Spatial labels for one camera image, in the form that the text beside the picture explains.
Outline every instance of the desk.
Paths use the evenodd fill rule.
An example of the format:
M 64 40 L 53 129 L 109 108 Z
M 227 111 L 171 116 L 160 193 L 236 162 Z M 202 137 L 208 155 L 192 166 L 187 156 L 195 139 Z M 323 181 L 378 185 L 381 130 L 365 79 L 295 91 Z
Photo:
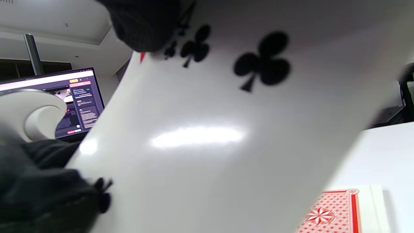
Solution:
M 414 123 L 362 132 L 330 186 L 380 184 L 392 233 L 414 230 Z

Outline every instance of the gloved hand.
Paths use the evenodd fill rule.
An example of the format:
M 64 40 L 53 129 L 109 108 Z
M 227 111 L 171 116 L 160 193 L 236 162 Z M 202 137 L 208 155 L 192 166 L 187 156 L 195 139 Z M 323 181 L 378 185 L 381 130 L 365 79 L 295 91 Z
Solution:
M 0 146 L 0 232 L 87 232 L 110 196 L 62 169 L 79 143 L 46 140 Z
M 159 50 L 173 35 L 180 0 L 97 0 L 109 11 L 119 39 L 137 52 Z

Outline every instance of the white playing card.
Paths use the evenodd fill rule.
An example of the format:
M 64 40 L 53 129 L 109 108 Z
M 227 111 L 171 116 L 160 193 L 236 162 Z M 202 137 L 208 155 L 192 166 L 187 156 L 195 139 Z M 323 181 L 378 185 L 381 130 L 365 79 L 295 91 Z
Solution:
M 410 4 L 198 1 L 68 165 L 114 181 L 93 232 L 293 232 L 399 75 Z

